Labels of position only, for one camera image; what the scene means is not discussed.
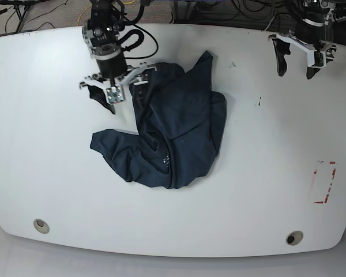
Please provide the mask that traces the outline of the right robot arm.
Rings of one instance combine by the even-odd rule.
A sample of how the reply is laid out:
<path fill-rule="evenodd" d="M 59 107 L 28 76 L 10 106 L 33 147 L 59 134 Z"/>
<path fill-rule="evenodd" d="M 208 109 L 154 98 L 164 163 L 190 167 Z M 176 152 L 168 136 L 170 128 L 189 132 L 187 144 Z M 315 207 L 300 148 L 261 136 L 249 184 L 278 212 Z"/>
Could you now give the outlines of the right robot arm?
<path fill-rule="evenodd" d="M 130 85 L 148 83 L 147 71 L 156 69 L 154 64 L 141 63 L 130 66 L 125 53 L 144 42 L 150 33 L 137 26 L 150 1 L 141 1 L 135 19 L 128 20 L 122 1 L 91 1 L 91 16 L 82 27 L 82 37 L 91 58 L 97 62 L 99 72 L 86 76 L 80 88 L 87 88 L 89 97 L 112 114 L 114 105 L 125 101 L 125 89 Z"/>

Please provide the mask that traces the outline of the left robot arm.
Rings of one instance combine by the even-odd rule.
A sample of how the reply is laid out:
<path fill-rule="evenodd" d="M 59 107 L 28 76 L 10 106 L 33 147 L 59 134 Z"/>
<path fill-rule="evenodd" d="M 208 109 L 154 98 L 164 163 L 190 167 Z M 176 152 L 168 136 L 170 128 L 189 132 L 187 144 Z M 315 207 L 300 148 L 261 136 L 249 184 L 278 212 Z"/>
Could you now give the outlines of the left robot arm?
<path fill-rule="evenodd" d="M 346 21 L 346 1 L 285 1 L 285 7 L 296 21 L 295 28 L 268 37 L 276 55 L 277 74 L 285 75 L 285 56 L 291 54 L 293 45 L 306 53 L 306 77 L 310 80 L 334 60 L 337 46 L 329 39 L 329 30 L 334 23 Z"/>

